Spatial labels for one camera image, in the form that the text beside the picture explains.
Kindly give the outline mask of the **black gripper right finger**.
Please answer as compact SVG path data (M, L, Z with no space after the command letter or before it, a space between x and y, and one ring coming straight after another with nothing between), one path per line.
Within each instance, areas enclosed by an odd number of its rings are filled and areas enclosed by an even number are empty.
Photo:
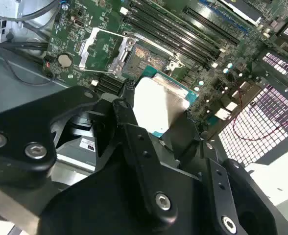
M187 112L168 130L179 169L198 176L204 197L205 229L211 235L277 235L277 210L246 170L220 161L208 148Z

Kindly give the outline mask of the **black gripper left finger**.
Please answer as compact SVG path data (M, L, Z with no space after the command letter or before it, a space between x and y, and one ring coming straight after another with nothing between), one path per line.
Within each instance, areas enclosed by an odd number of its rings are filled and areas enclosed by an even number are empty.
M42 184L57 159L52 126L84 111L108 125L108 130L101 132L104 163L100 170L120 145L126 145L127 152L136 153L131 143L149 135L137 124L130 104L115 99L109 112L103 114L95 111L100 103L95 93L76 86L0 113L0 135L4 136L0 145L0 183L22 188Z

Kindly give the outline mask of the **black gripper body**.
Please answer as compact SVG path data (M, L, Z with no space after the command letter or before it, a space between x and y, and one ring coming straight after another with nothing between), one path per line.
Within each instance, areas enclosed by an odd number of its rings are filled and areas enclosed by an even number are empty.
M113 152L103 169L56 195L42 235L215 235L202 182L160 163L150 138Z

